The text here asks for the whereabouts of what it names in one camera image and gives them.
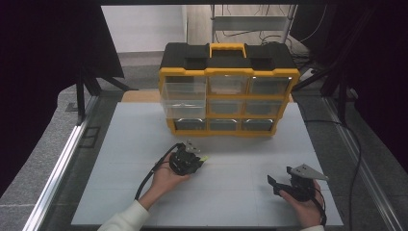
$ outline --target human hand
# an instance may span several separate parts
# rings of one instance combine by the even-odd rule
[[[139,199],[139,203],[146,210],[161,196],[172,191],[178,184],[190,179],[188,174],[181,176],[173,172],[168,164],[171,154],[166,156],[163,163],[154,172],[153,181],[149,190]]]
[[[314,180],[314,183],[315,188],[320,191],[320,185],[318,184],[318,182]],[[299,202],[285,191],[279,191],[279,193],[289,204],[292,205],[292,207],[296,211],[297,219],[299,220],[302,228],[309,228],[320,225],[321,214],[318,207],[316,207],[315,203],[312,200]],[[316,200],[320,205],[323,204],[323,199],[318,192],[316,193]]]

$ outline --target white tabletop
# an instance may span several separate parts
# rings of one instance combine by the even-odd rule
[[[286,167],[322,172],[300,111],[289,103],[271,138],[175,137],[159,103],[118,103],[72,224],[101,224],[126,209],[140,182],[177,142],[191,140],[210,159],[151,209],[155,227],[297,226],[294,211],[268,184],[290,184]],[[343,225],[327,183],[327,225]]]

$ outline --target gray floor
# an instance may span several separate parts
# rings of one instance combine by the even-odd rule
[[[191,13],[198,13],[199,11],[201,10],[194,7]],[[194,27],[193,29],[199,27],[196,23],[197,22],[194,22],[192,25]],[[200,43],[200,38],[202,37],[197,36],[196,43]],[[160,64],[161,53],[119,54],[119,58],[125,76],[127,77],[123,81],[124,83],[136,89],[155,89],[157,87],[158,64]],[[100,114],[103,116],[111,116],[115,108],[115,102],[120,100],[121,93],[115,91],[117,90],[116,87],[104,81],[100,81],[100,84],[102,88],[106,90],[104,92],[104,98],[107,101],[104,103],[111,105],[110,110],[100,112]],[[305,120],[331,119],[327,108],[319,96],[320,85],[321,82],[316,82],[293,94],[294,99],[301,107]],[[76,113],[67,112],[65,110],[70,104],[75,104],[75,102],[76,89],[74,87],[61,92],[58,109],[41,140],[38,142],[38,145],[24,168],[15,177],[6,193],[0,198],[0,230],[13,231],[21,230],[24,227],[76,124]],[[346,120],[349,127],[353,129],[358,136],[362,145],[362,154],[375,180],[384,190],[402,225],[408,228],[408,220],[406,219],[408,218],[407,173],[381,140],[373,134],[365,121],[360,118],[358,112],[356,112],[353,107],[353,103],[347,104]],[[95,124],[91,124],[90,126],[99,127],[102,131],[101,134],[103,134],[108,124],[98,123],[98,118],[96,118],[94,122]],[[354,166],[349,151],[341,140],[336,125],[330,123],[309,123],[307,127],[324,173],[331,178],[329,187],[344,221],[344,227],[327,228],[327,230],[348,230],[348,188]],[[98,139],[98,143],[100,144],[102,141],[103,136]],[[86,142],[87,141],[83,139],[83,145],[87,145]],[[82,155],[76,157],[78,159],[81,158],[81,160],[75,162],[77,164],[72,166],[71,169],[91,171],[91,165],[87,165],[87,163],[91,163],[96,155],[97,152],[95,152],[95,150],[83,149]],[[80,194],[79,191],[85,186],[86,182],[87,179],[75,174],[71,174],[71,177],[65,180],[63,187],[65,187],[66,191],[70,192],[72,196],[69,196],[69,193],[58,194],[57,199],[59,203],[56,204],[50,212],[50,214],[62,217],[61,220],[63,220],[63,222],[48,220],[46,222],[48,222],[49,227],[52,228],[44,228],[44,230],[67,229],[66,226],[69,224],[69,219],[76,208],[78,194]],[[377,206],[373,203],[370,192],[360,177],[357,178],[354,188],[352,196],[354,230],[387,230]],[[69,229],[94,230],[94,227],[71,227]]]

